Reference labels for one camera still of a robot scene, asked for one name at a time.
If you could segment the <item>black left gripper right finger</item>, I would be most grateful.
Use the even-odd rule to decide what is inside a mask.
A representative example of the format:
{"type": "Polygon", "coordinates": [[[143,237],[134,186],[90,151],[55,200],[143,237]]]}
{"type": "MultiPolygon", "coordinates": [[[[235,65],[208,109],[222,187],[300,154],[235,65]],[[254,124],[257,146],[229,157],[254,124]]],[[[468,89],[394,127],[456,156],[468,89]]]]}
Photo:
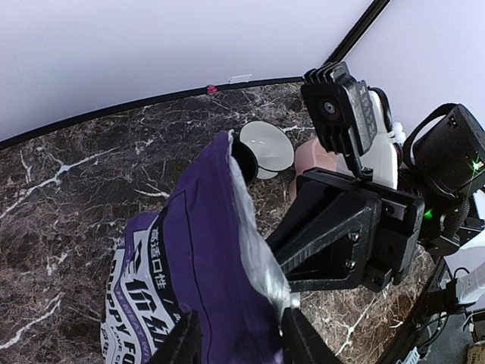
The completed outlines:
{"type": "Polygon", "coordinates": [[[341,364],[300,309],[284,310],[282,334],[285,364],[341,364]]]}

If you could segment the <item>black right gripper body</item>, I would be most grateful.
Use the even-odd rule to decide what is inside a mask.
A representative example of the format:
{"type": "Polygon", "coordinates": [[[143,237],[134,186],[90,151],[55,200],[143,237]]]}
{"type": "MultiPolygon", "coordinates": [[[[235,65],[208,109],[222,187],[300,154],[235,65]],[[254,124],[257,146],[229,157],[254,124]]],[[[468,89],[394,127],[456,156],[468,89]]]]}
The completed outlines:
{"type": "Polygon", "coordinates": [[[267,242],[295,292],[380,292],[408,274],[423,215],[418,196],[312,168],[267,242]]]}

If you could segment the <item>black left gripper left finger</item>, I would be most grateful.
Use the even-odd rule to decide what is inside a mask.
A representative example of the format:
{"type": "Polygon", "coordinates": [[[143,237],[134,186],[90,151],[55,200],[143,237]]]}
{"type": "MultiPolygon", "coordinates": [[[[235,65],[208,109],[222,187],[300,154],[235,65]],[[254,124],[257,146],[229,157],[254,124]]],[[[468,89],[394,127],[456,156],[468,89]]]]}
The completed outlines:
{"type": "Polygon", "coordinates": [[[201,326],[197,311],[184,312],[148,364],[201,362],[201,326]]]}

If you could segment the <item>purple pet food bag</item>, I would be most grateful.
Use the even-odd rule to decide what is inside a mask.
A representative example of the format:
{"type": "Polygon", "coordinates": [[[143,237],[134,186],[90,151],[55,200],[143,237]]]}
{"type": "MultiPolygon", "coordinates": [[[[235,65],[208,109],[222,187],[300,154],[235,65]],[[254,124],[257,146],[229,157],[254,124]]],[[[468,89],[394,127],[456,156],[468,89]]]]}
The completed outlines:
{"type": "Polygon", "coordinates": [[[281,363],[289,285],[258,232],[252,198],[223,131],[180,176],[160,212],[116,240],[100,326],[106,363],[154,362],[196,312],[200,363],[281,363]]]}

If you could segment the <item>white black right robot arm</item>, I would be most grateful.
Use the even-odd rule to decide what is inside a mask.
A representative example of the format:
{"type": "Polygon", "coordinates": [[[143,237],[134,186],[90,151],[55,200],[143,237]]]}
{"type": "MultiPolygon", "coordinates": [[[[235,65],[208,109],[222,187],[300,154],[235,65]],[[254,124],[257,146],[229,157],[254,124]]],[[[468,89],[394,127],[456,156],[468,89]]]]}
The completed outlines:
{"type": "Polygon", "coordinates": [[[461,104],[441,105],[405,141],[397,189],[311,168],[268,243],[295,292],[400,284],[418,246],[455,253],[484,185],[484,131],[461,104]]]}

